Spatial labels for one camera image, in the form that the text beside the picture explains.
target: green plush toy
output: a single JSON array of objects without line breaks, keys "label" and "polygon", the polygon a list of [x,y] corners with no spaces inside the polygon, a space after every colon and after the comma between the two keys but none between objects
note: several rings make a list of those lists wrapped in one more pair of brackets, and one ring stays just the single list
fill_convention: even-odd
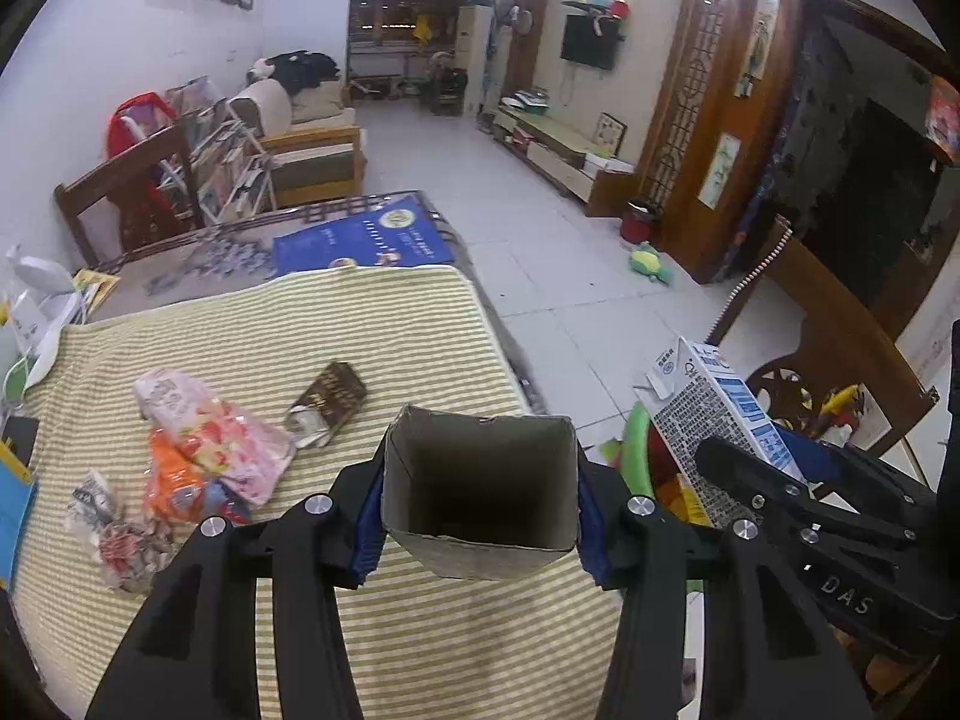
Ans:
[{"label": "green plush toy", "polygon": [[630,254],[630,267],[638,274],[647,276],[651,281],[655,279],[666,285],[673,281],[673,271],[661,263],[659,252],[650,244],[644,242]]}]

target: metal bolt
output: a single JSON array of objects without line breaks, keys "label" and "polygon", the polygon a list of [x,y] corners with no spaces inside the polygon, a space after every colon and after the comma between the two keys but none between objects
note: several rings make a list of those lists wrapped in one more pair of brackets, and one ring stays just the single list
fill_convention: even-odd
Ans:
[{"label": "metal bolt", "polygon": [[205,519],[200,523],[200,532],[204,536],[219,536],[220,533],[227,530],[227,520],[224,520],[222,517],[210,517],[210,519]]},{"label": "metal bolt", "polygon": [[304,509],[309,514],[326,514],[333,508],[333,498],[329,495],[311,495],[304,502]]},{"label": "metal bolt", "polygon": [[750,522],[749,519],[738,519],[737,522],[733,523],[733,534],[743,538],[744,541],[751,541],[757,537],[759,532],[760,528],[757,528],[757,524]]},{"label": "metal bolt", "polygon": [[653,498],[648,498],[645,495],[635,495],[627,501],[627,508],[637,517],[649,517],[650,514],[656,512],[656,503],[654,503]]}]

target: television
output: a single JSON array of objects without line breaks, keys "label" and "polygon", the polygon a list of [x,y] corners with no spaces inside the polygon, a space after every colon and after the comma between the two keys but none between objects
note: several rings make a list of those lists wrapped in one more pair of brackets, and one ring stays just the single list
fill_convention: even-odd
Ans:
[{"label": "television", "polygon": [[560,58],[578,65],[612,70],[616,47],[620,43],[620,20],[600,19],[599,23],[601,35],[597,35],[593,28],[592,16],[567,16]]}]

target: beige tv wall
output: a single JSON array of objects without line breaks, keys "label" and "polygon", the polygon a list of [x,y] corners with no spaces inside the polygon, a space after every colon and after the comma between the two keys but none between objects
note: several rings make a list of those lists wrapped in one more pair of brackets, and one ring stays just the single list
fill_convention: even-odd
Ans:
[{"label": "beige tv wall", "polygon": [[581,11],[548,0],[544,36],[536,56],[534,84],[550,93],[550,116],[592,137],[601,113],[627,125],[619,157],[640,160],[640,151],[659,95],[681,0],[626,0],[631,15],[621,26],[612,71],[560,59],[566,17]]}]

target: sofa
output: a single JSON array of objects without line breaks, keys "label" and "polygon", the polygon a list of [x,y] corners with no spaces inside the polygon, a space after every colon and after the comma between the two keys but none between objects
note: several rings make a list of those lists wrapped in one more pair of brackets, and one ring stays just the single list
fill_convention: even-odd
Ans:
[{"label": "sofa", "polygon": [[363,194],[366,133],[344,107],[339,81],[290,98],[273,79],[251,84],[230,101],[272,156],[277,205]]}]

